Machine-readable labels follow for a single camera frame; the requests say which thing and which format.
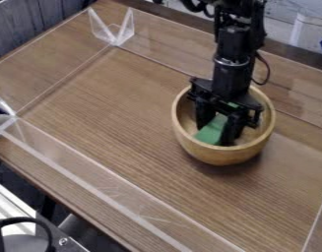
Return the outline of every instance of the wooden bowl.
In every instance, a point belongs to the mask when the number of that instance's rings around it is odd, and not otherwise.
[[[260,153],[275,130],[277,114],[272,101],[256,87],[251,88],[252,96],[265,107],[261,125],[257,129],[245,127],[235,146],[213,146],[194,138],[198,128],[196,104],[188,99],[190,88],[185,88],[178,94],[172,111],[173,127],[184,149],[194,158],[213,165],[231,165],[247,161]]]

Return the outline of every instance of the wooden table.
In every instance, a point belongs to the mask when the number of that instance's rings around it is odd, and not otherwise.
[[[126,9],[113,1],[100,1],[95,8],[110,23],[122,19]],[[71,26],[85,29],[83,23]],[[69,31],[58,30],[55,35],[69,37]],[[70,48],[81,43],[82,38],[63,47],[62,61],[63,53],[70,56]],[[120,48],[105,51],[21,116],[244,250],[300,251],[322,202],[322,71],[271,53],[267,57],[275,74],[264,90],[280,111],[277,128],[265,151],[241,165],[212,167],[184,152],[170,110],[189,76]],[[9,100],[19,108],[21,63],[5,66],[14,76],[0,75],[0,85],[13,80],[9,89],[15,89],[15,96]],[[33,74],[45,85],[41,80],[47,80],[47,73]],[[264,74],[259,66],[256,76]],[[129,249],[173,251],[174,247],[6,138],[0,138],[0,158]],[[102,183],[101,175],[75,166],[81,176]]]

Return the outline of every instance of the green block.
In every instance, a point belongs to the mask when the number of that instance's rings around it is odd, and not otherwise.
[[[220,145],[227,122],[228,117],[224,114],[219,113],[216,117],[211,120],[211,122],[197,132],[196,139],[209,145]]]

